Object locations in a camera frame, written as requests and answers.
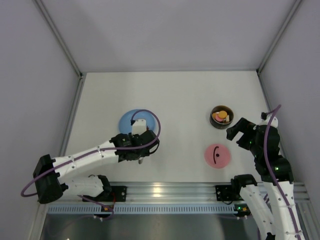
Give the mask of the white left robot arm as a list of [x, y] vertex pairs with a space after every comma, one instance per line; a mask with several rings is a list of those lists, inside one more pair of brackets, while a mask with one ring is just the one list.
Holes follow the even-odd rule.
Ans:
[[52, 158], [42, 156], [33, 172], [40, 204], [62, 197], [82, 196], [83, 201], [106, 202], [112, 193], [108, 178], [94, 170], [123, 161], [137, 161], [155, 153], [160, 145], [152, 130], [141, 134], [120, 133], [91, 149]]

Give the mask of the pink lid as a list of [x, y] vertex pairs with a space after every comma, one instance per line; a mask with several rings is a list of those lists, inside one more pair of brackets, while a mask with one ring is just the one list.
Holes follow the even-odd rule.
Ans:
[[204, 160], [210, 167], [222, 169], [231, 162], [231, 153], [223, 144], [212, 144], [206, 148]]

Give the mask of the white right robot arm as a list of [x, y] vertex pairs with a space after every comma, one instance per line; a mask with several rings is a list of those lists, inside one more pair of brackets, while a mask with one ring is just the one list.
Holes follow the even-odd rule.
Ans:
[[270, 116], [260, 124], [241, 118], [227, 130], [226, 138], [236, 142], [254, 157], [255, 169], [266, 189], [266, 197], [251, 174], [231, 179], [235, 193], [245, 201], [258, 227], [261, 240], [305, 239], [294, 197], [294, 178], [289, 161], [280, 154], [278, 121]]

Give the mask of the pink round food piece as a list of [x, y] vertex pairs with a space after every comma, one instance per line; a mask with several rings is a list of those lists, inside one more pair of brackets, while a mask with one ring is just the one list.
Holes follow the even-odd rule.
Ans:
[[219, 116], [215, 116], [215, 120], [217, 121], [217, 122], [223, 122], [224, 121], [224, 119], [223, 118], [220, 118]]

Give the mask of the orange sausage food piece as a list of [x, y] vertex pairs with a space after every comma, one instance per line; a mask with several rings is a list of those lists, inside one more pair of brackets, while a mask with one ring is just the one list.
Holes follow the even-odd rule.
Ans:
[[225, 119], [227, 116], [228, 116], [228, 113], [227, 113], [226, 111], [224, 111], [224, 110], [222, 110], [222, 111], [220, 111], [220, 112], [218, 113], [218, 117], [219, 117], [220, 119]]

